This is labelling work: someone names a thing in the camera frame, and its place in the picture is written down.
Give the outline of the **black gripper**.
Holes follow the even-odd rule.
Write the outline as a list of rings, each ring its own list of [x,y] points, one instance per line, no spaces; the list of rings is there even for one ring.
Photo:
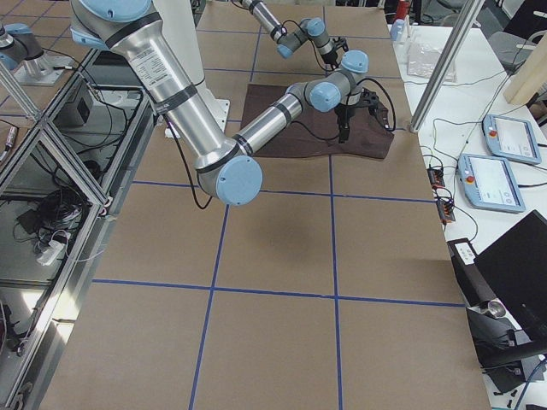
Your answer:
[[[374,91],[362,88],[358,93],[343,97],[335,108],[338,116],[338,142],[344,144],[349,139],[349,121],[359,109],[367,109],[371,115],[376,115],[379,109],[379,98]]]
[[[348,50],[347,40],[344,37],[329,38],[327,43],[321,46],[321,59],[325,64],[338,64],[338,51],[344,53]]]

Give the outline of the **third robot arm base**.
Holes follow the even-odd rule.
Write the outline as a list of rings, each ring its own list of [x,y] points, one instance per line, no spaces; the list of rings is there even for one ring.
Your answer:
[[[22,85],[52,86],[74,60],[48,54],[27,25],[14,23],[1,25],[1,63]]]

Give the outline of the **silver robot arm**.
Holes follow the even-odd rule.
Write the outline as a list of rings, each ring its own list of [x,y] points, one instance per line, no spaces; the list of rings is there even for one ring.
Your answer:
[[[232,1],[232,4],[249,12],[260,23],[266,34],[276,43],[278,53],[285,59],[310,42],[323,63],[335,69],[339,67],[338,51],[349,50],[346,38],[332,37],[327,32],[325,21],[320,17],[304,18],[299,22],[281,22],[263,1]]]
[[[356,104],[366,78],[368,55],[337,47],[320,18],[304,19],[288,33],[262,1],[243,1],[277,43],[283,56],[310,41],[334,69],[324,79],[291,85],[285,94],[233,137],[228,137],[199,94],[163,35],[163,19],[151,1],[72,1],[71,30],[76,43],[123,56],[148,92],[156,112],[191,148],[197,182],[227,205],[252,201],[262,187],[262,169],[253,155],[307,108],[328,112]]]

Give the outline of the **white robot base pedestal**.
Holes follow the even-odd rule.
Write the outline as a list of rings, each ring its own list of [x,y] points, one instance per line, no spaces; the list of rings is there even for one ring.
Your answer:
[[[154,4],[163,20],[165,39],[217,124],[225,131],[230,102],[217,99],[206,83],[191,2],[154,1]]]

